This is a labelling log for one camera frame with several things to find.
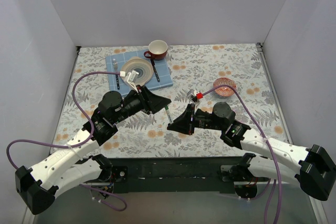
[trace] mug handle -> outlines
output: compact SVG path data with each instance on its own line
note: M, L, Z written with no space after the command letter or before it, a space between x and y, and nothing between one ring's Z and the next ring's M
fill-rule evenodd
M149 51L144 52L143 55L148 59L152 59L151 52Z

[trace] robotic arm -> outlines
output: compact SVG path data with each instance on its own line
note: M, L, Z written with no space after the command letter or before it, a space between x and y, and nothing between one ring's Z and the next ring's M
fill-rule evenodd
M188 104L186 110L167 129L192 135L195 128L220 130L220 139L231 147L261 154L244 155L242 161L228 169L232 180L252 177L277 178L275 165L269 148L260 134L250 126L235 120L236 113L226 102L216 103L212 113L198 109L195 104ZM270 138L283 181L299 184L309 196L318 200L327 200L336 180L336 166L327 151L318 145L312 148L295 146Z
M22 166L15 172L16 190L33 214L43 212L56 197L83 182L108 180L113 166L103 155L91 157L80 165L74 164L115 135L117 123L139 111L155 114L171 103L170 99L153 94L146 86L135 88L124 99L116 91L104 95L91 117L95 127L88 142L71 148L90 135L89 122L66 144L69 148L57 150L31 168Z

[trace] gray floor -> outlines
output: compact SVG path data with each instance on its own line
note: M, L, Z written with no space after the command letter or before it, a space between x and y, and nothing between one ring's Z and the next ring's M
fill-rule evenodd
M278 224L317 223L309 197L297 187L284 185L283 188ZM36 216L34 224L264 223L268 193L252 202L222 197L215 192L131 193L122 196L129 207L124 212L116 212L92 201L87 189L76 187L61 195L48 210ZM122 206L112 198L108 201ZM276 205L277 190L268 211L268 223L273 222Z

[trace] blue placemat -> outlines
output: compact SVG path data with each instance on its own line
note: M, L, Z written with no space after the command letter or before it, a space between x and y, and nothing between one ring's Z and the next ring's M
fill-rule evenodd
M132 57L137 56L139 58L147 60L149 63L151 63L150 59L146 59L145 56L143 55L144 52L148 51L148 49L144 50L139 50L139 51L133 51L133 52L125 52L123 54L118 54L118 55L111 55L106 57L106 67L107 71L114 72L113 68L113 59L116 59L118 62L118 72L122 68L122 66L130 60ZM149 82L147 82L145 85L149 90L155 90L159 88L164 88L168 86L173 85L172 78L169 73L168 65L166 62L166 59L160 60L160 61L155 61L155 68L157 70L157 73L160 77L160 82L157 81L155 74L153 74L152 78L150 79ZM120 85L120 90L117 89L117 82L115 81L115 76L108 75L109 78L109 87L110 90L113 91L118 91L121 93L122 96L127 95L130 92L130 88L123 82L121 77L119 77L119 85Z

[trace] fork handle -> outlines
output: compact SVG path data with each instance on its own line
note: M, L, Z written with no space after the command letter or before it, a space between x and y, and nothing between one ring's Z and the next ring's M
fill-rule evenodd
M117 75L116 75L116 81L117 81L117 89L119 90L119 89L120 89L120 86L119 86L119 78L118 78Z

